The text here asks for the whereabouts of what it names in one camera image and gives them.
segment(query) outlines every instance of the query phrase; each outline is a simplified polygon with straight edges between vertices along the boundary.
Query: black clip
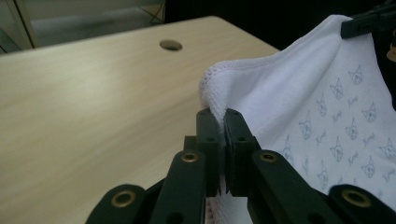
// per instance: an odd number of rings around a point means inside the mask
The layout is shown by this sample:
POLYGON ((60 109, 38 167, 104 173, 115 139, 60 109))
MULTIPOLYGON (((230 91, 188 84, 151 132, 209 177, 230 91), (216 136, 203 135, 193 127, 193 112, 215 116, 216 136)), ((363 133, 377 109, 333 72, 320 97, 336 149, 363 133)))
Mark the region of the black clip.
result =
POLYGON ((396 3, 394 2, 394 0, 387 1, 374 7, 373 10, 352 16, 351 21, 343 21, 341 37, 346 39, 396 29, 396 3))

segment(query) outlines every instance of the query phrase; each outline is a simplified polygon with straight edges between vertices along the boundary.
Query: wooden table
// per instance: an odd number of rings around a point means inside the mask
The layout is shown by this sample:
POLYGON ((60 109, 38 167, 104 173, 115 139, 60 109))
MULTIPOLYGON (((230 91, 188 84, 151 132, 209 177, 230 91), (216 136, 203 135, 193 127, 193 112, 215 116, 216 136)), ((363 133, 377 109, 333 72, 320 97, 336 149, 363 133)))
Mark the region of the wooden table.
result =
POLYGON ((206 68, 275 52, 207 17, 0 57, 0 223, 84 223, 117 185, 155 184, 195 135, 206 68))

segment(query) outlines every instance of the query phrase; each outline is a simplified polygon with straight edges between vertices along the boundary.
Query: brass screw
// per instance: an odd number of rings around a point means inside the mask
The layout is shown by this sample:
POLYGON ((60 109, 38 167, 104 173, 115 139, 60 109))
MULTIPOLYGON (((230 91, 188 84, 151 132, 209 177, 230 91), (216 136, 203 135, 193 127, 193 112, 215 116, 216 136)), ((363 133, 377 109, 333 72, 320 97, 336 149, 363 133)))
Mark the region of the brass screw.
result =
POLYGON ((123 190, 111 199, 111 203, 115 207, 125 207, 134 202, 136 194, 131 190, 123 190))
POLYGON ((185 162, 195 162, 198 161, 198 155, 192 152, 188 152, 181 156, 181 159, 185 162))
POLYGON ((275 162, 277 161, 277 155, 273 154, 271 152, 264 152, 260 155, 260 158, 263 161, 268 161, 268 162, 275 162))
POLYGON ((343 189, 341 191, 341 195, 347 202, 352 203, 353 205, 356 205, 358 207, 370 207, 372 205, 367 195, 360 193, 354 189, 343 189))

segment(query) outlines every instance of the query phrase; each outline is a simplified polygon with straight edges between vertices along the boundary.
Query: white towel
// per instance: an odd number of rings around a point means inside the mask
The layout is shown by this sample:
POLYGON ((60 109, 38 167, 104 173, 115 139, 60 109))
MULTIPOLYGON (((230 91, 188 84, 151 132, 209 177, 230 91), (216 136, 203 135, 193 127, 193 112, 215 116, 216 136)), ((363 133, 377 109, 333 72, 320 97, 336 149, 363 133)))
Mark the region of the white towel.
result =
MULTIPOLYGON (((220 124, 227 108, 241 112, 261 147, 284 155, 312 188, 352 184, 396 210, 396 113, 372 36, 341 38, 348 20, 331 15, 273 56, 211 66, 202 105, 220 124)), ((251 223, 246 199, 208 203, 215 223, 251 223)))

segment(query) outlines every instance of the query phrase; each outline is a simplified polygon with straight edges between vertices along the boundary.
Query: black mechanical arm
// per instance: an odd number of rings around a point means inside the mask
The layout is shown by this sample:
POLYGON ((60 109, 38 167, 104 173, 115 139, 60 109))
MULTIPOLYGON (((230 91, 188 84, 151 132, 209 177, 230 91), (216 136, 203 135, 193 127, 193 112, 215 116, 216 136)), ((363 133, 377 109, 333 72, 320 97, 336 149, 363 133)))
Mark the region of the black mechanical arm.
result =
POLYGON ((282 155, 261 149, 238 111, 227 110, 221 129, 204 109, 196 128, 165 179, 146 190, 111 189, 86 223, 205 223, 205 199, 220 193, 222 173, 227 192, 247 197, 255 224, 396 223, 396 213, 364 189, 333 186, 329 195, 312 189, 282 155))

